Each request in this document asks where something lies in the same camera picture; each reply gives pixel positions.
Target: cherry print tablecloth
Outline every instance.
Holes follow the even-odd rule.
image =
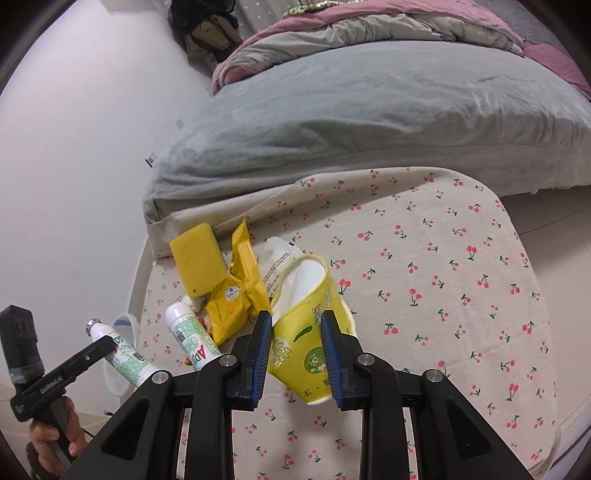
[[[547,471],[560,437],[548,315],[527,253],[489,189],[449,170],[387,168],[319,174],[259,195],[243,211],[240,204],[192,209],[183,228],[214,225],[228,261],[241,216],[255,252],[279,236],[321,255],[364,350],[400,370],[438,368],[534,477]],[[174,373],[190,367],[160,320],[183,294],[174,260],[156,261],[140,351]],[[257,411],[235,412],[233,425],[239,480],[358,478],[358,412],[341,412],[332,401],[308,406],[268,375]]]

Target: gray fitted sheet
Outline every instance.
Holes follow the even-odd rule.
[[[159,156],[148,223],[309,174],[460,171],[499,196],[591,184],[591,104],[536,62],[468,44],[339,48],[225,87]]]

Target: black sleeve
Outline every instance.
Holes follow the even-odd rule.
[[[27,460],[31,465],[31,476],[33,480],[58,480],[59,477],[45,471],[45,469],[39,463],[39,454],[35,450],[32,443],[29,442],[27,445]]]

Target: folded comforter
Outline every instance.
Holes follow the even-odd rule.
[[[303,56],[380,40],[461,41],[523,55],[521,37],[472,0],[365,0],[288,17],[250,37],[218,65],[212,90]]]

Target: white bottle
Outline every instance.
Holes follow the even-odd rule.
[[[181,301],[172,304],[166,309],[165,321],[195,370],[222,354],[189,305]]]
[[[88,321],[86,324],[86,333],[92,338],[93,342],[96,342],[105,335],[113,338],[117,347],[105,359],[136,387],[139,387],[144,381],[149,379],[154,372],[162,370],[162,368],[157,368],[148,362],[117,330],[110,325],[103,325],[99,319]]]

